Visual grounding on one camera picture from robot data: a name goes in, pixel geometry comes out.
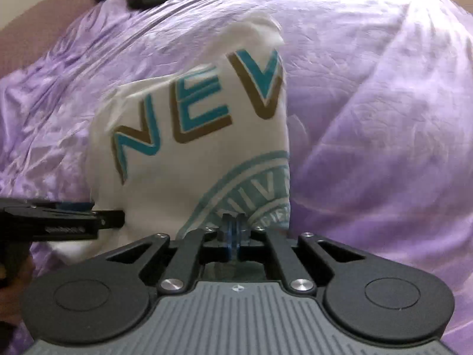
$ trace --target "metal screw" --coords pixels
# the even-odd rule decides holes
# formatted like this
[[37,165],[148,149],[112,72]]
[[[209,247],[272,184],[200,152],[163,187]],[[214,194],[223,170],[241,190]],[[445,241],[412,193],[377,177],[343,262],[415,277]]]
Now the metal screw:
[[179,279],[164,279],[161,282],[161,287],[167,291],[178,291],[184,286],[182,280]]
[[314,283],[309,279],[295,279],[291,282],[290,286],[296,291],[309,291],[314,288]]

